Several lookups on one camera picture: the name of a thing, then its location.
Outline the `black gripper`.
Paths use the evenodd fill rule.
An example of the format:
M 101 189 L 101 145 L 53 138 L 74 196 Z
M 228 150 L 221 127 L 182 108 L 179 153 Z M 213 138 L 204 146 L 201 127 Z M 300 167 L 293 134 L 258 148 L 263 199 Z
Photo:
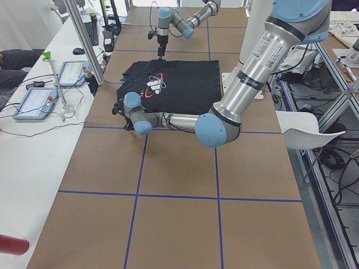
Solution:
M 124 129 L 127 131 L 133 131 L 134 130 L 134 125 L 132 123 L 132 121 L 130 120 L 129 117 L 124 116 L 124 119 L 126 120 L 126 124 L 124 125 Z
M 159 44 L 158 59 L 162 60 L 163 57 L 165 56 L 165 50 L 166 50 L 166 46 L 168 44 L 168 35 L 165 35 L 165 36 L 158 35 L 157 43 Z

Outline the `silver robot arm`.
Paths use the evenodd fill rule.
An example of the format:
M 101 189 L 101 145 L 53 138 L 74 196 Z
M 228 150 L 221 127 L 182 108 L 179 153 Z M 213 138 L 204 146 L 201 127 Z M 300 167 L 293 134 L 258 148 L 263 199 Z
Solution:
M 158 26 L 154 31 L 159 44 L 158 57 L 162 59 L 165 56 L 166 46 L 168 44 L 168 35 L 170 25 L 173 25 L 186 39 L 193 36 L 195 29 L 207 18 L 215 16 L 221 6 L 221 0 L 203 1 L 205 6 L 198 10 L 188 19 L 184 19 L 180 12 L 175 8 L 160 7 L 158 11 Z
M 229 89 L 207 113 L 146 113 L 139 94 L 129 92 L 124 98 L 125 116 L 139 135 L 162 126 L 193 131 L 201 144 L 211 148 L 234 141 L 241 133 L 243 113 L 289 49 L 326 39 L 331 7 L 331 1 L 273 1 L 263 35 L 244 65 L 232 71 Z

